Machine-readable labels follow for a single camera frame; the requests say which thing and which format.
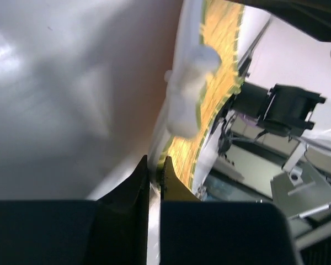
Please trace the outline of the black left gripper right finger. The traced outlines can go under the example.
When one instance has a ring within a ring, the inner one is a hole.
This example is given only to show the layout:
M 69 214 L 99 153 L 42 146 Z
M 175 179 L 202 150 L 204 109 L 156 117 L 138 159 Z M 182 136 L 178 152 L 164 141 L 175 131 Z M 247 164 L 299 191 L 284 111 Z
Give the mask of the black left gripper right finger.
M 179 180 L 170 156 L 165 158 L 159 173 L 161 200 L 173 202 L 199 202 L 200 200 Z

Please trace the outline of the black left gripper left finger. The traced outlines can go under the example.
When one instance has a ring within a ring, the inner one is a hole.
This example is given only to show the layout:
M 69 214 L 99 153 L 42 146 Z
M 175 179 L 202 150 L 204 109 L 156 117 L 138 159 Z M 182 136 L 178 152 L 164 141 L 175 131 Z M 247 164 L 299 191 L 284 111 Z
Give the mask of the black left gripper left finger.
M 146 264 L 149 202 L 144 155 L 126 180 L 97 200 L 85 264 Z

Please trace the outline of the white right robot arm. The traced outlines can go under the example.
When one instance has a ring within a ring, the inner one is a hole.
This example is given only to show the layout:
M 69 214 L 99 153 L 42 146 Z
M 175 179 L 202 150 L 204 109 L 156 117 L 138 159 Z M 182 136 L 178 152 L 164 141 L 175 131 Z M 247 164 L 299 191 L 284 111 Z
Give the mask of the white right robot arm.
M 298 141 L 282 166 L 291 172 L 308 148 L 331 157 L 331 100 L 300 87 L 275 85 L 260 107 L 258 125 Z

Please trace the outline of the bamboo placemat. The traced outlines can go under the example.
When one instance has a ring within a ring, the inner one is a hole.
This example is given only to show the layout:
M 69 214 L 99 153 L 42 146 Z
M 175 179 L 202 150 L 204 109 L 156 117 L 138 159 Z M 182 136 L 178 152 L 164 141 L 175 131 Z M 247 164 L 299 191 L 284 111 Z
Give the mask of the bamboo placemat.
M 229 1 L 185 1 L 166 99 L 158 116 L 148 166 L 172 158 L 177 180 L 194 189 L 195 169 L 214 119 L 241 90 L 238 41 L 243 5 Z

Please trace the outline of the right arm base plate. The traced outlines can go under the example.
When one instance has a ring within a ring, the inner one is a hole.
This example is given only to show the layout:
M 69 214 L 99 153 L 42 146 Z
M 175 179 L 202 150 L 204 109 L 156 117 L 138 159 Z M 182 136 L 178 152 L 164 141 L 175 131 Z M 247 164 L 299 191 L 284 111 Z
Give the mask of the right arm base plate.
M 233 181 L 270 197 L 289 219 L 331 215 L 331 160 L 308 148 L 291 172 L 282 166 L 298 141 L 258 125 L 260 107 L 270 89 L 244 83 L 215 117 L 200 152 L 194 190 L 202 192 L 201 173 L 217 170 Z

